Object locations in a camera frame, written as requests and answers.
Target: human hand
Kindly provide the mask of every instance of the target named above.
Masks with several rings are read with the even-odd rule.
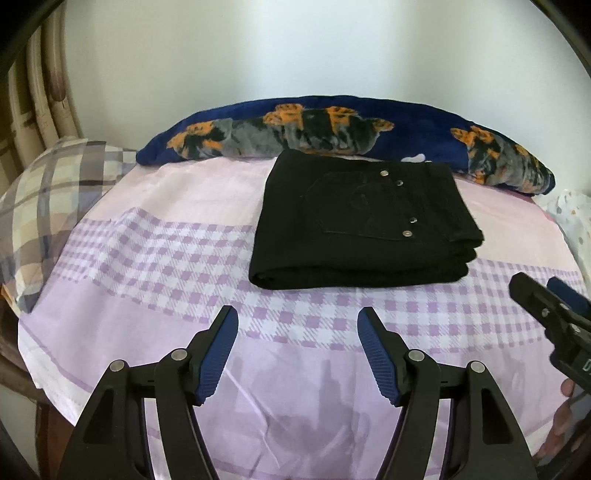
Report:
[[[568,398],[568,400],[558,407],[558,410],[556,410],[552,428],[546,437],[546,441],[540,447],[539,451],[534,455],[535,460],[542,460],[542,458],[546,456],[551,458],[555,457],[569,441],[569,439],[566,438],[566,432],[573,424],[573,413],[570,409],[570,399],[573,396],[574,387],[575,383],[570,379],[565,380],[560,386],[560,391],[565,397]],[[586,436],[587,433],[580,435],[575,440],[575,442],[572,444],[571,452],[574,452],[581,446]]]

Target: blue gripper pad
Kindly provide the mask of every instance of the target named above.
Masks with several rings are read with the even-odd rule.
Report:
[[[580,293],[570,288],[566,283],[557,277],[552,277],[546,285],[554,295],[565,302],[573,312],[581,317],[591,319],[591,303]]]
[[[215,393],[237,334],[238,312],[230,309],[201,363],[199,386],[195,392],[198,402],[204,403]]]
[[[400,398],[396,386],[396,369],[364,310],[357,316],[357,333],[379,392],[395,404]]]

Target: pink bedsheet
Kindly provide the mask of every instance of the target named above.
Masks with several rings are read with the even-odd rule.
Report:
[[[20,349],[38,386],[75,422],[110,361],[159,360],[233,304],[240,330],[216,394],[197,410],[221,478],[374,478],[398,411],[381,397],[356,335],[373,306],[387,327],[439,362],[483,361],[537,448],[561,403],[550,343],[508,297],[517,271],[583,281],[559,228],[533,202],[462,179],[485,234],[454,284],[269,292],[248,282],[254,230],[273,160],[214,158],[136,167],[76,227]],[[148,428],[167,478],[158,424]],[[440,411],[427,476],[446,437]]]

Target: pillowcase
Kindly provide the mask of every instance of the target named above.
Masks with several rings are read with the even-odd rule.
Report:
[[[256,100],[195,113],[154,137],[137,162],[276,157],[288,148],[380,160],[424,154],[480,184],[527,194],[554,188],[552,172],[499,132],[428,105],[353,96]]]
[[[35,306],[70,232],[135,165],[135,151],[63,139],[0,197],[0,284],[20,315]]]
[[[565,190],[545,209],[562,230],[591,294],[591,198]]]

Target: metal rivet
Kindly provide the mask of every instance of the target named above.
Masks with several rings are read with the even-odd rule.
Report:
[[[184,348],[178,348],[170,354],[173,360],[185,360],[187,358],[187,351]]]
[[[124,366],[125,366],[125,362],[123,360],[114,360],[109,365],[109,368],[111,369],[112,372],[118,372],[120,370],[123,370]]]
[[[423,360],[425,360],[425,354],[420,350],[410,350],[408,353],[408,357],[413,362],[422,362]]]
[[[486,370],[484,364],[480,362],[472,362],[470,364],[470,368],[474,370],[477,374],[481,374],[484,372],[484,370]]]

